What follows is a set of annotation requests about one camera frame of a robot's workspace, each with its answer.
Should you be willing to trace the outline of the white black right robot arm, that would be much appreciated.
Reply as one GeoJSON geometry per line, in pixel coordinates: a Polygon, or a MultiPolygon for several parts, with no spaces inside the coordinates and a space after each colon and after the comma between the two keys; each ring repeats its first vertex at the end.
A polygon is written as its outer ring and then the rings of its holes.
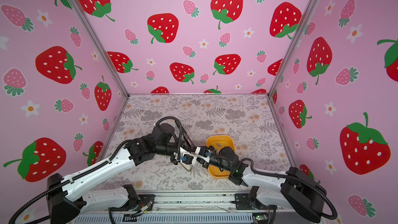
{"type": "Polygon", "coordinates": [[[288,171],[273,172],[256,169],[254,161],[240,159],[231,147],[220,151],[197,147],[195,152],[183,152],[184,162],[198,162],[204,167],[214,166],[229,172],[228,179],[238,186],[251,187],[255,202],[262,205],[287,204],[301,217],[320,223],[325,205],[326,190],[304,170],[290,167],[288,171]]]}

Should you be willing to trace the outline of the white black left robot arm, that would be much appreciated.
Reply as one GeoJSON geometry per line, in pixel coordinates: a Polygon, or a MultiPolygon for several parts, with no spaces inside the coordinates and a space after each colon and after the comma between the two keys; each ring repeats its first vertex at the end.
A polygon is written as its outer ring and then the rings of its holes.
{"type": "Polygon", "coordinates": [[[56,173],[47,179],[50,222],[66,224],[72,221],[89,205],[88,200],[83,199],[84,194],[118,173],[152,160],[155,155],[175,159],[195,150],[186,131],[176,135],[172,125],[163,123],[156,125],[150,134],[123,141],[110,157],[83,170],[66,176],[56,173]]]}

